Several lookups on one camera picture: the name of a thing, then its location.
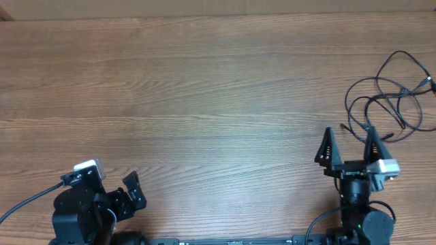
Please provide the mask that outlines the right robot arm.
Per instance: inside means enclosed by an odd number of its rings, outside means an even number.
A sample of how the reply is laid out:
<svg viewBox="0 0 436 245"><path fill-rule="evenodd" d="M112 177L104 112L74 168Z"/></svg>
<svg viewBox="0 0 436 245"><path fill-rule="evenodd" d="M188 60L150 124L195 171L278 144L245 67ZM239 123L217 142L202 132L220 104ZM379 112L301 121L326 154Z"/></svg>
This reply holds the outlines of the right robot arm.
<svg viewBox="0 0 436 245"><path fill-rule="evenodd" d="M328 229L323 244L389 244L396 215L387 203L370 200L385 183L400 174L400 166L385 147L375 127L369 127L362 160L342 161L331 127L327 127L314 161L324 175L334 178L339 207L319 215L309 226L305 242L317 222L339 213L341 226Z"/></svg>

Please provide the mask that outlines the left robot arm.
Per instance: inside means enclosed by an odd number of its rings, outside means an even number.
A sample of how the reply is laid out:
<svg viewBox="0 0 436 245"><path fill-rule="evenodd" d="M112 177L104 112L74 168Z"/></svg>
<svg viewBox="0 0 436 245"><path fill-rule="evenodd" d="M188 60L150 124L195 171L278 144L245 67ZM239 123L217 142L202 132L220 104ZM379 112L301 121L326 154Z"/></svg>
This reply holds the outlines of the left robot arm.
<svg viewBox="0 0 436 245"><path fill-rule="evenodd" d="M53 203L52 226L55 238L50 245L147 245L139 231L116 232L116 224L134 217L146 207L146 198L136 171L119 187L106 192L96 166L61 177L69 188Z"/></svg>

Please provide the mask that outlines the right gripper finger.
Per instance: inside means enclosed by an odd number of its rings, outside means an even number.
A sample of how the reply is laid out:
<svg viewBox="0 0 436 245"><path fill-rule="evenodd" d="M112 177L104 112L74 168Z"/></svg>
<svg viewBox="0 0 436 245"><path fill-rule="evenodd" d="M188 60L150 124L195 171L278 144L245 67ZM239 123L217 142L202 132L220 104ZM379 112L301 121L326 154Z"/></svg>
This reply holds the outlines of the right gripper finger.
<svg viewBox="0 0 436 245"><path fill-rule="evenodd" d="M379 136L375 127L369 127L365 140L364 161L373 163L380 159L392 159L392 155L385 147L382 138Z"/></svg>
<svg viewBox="0 0 436 245"><path fill-rule="evenodd" d="M343 164L332 127L326 127L314 161L322 167L336 167Z"/></svg>

